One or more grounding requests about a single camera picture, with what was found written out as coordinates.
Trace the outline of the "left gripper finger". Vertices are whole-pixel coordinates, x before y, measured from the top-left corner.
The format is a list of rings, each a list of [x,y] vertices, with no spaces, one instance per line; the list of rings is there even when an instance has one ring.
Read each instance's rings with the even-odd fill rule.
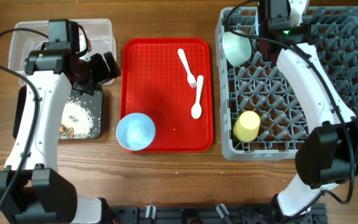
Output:
[[[94,54],[90,60],[91,76],[94,84],[104,84],[110,80],[110,73],[101,54]]]
[[[109,78],[117,78],[121,75],[121,70],[117,65],[116,59],[114,58],[112,52],[106,52],[104,54],[106,64],[109,68]]]

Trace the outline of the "food scraps and rice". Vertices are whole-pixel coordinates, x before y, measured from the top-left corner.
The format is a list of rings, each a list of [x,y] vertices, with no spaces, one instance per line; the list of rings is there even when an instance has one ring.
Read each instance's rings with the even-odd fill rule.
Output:
[[[62,115],[60,139],[94,139],[100,134],[99,111],[91,111],[85,102],[68,100]]]

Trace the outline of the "small light blue bowl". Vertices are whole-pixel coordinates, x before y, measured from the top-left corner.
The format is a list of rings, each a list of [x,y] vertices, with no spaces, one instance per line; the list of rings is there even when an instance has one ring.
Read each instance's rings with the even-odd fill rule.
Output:
[[[129,151],[141,151],[148,147],[153,142],[155,133],[154,122],[143,113],[125,115],[116,129],[119,144]]]

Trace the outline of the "white plastic spoon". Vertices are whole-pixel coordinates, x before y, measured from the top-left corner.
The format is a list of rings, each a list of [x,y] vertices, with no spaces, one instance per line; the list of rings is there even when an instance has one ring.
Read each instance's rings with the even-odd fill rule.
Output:
[[[201,104],[200,104],[200,100],[201,100],[201,92],[203,89],[203,83],[204,83],[204,76],[199,75],[197,77],[197,87],[196,87],[196,100],[194,105],[191,108],[191,115],[193,117],[193,119],[199,119],[202,113],[202,108],[201,108]]]

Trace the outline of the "green bowl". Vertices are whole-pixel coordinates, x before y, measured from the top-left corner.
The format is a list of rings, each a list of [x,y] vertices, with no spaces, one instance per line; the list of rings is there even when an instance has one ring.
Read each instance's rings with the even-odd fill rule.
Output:
[[[248,61],[252,55],[250,41],[232,32],[223,34],[223,51],[227,61],[233,66],[238,67]]]

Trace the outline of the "yellow plastic cup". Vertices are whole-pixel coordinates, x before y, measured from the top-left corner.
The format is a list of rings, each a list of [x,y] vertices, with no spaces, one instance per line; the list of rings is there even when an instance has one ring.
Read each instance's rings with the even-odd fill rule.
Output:
[[[260,116],[254,111],[243,112],[234,124],[234,135],[241,141],[253,141],[260,128]]]

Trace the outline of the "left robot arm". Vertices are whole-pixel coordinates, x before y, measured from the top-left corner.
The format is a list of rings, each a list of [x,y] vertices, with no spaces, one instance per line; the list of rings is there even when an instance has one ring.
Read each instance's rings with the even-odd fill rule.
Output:
[[[0,171],[0,215],[9,223],[118,223],[104,198],[81,197],[58,173],[59,129],[71,95],[94,95],[121,72],[111,52],[84,60],[84,28],[48,23],[46,42],[24,62],[26,97],[15,145]]]

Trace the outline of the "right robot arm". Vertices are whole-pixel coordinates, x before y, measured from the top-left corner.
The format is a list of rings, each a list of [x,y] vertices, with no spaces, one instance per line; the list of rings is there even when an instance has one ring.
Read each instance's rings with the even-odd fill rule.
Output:
[[[348,184],[348,203],[358,176],[358,118],[325,73],[311,26],[302,21],[307,1],[258,1],[257,36],[262,55],[290,83],[305,114],[308,137],[295,156],[296,176],[274,197],[283,222],[309,213],[324,194]]]

